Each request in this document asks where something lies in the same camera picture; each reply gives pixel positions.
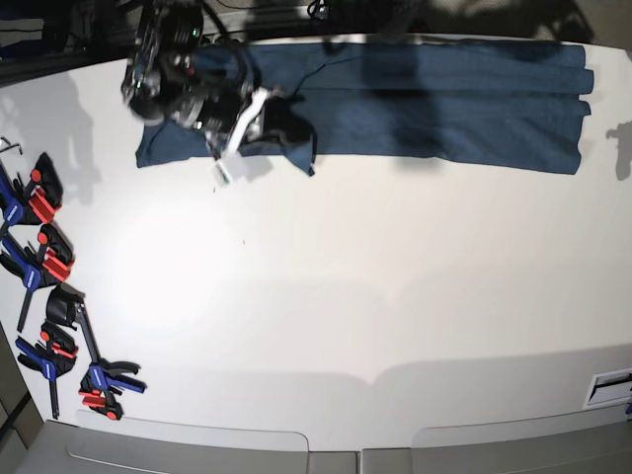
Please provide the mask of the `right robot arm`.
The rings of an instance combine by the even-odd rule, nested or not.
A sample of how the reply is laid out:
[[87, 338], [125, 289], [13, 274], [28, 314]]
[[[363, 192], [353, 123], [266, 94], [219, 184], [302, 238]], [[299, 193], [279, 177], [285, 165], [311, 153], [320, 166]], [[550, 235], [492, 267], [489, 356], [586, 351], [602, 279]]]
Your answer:
[[147, 166], [199, 155], [216, 161], [250, 148], [288, 155], [314, 143], [279, 87], [267, 87], [247, 47], [206, 1], [146, 1], [120, 86], [145, 126], [136, 157]]

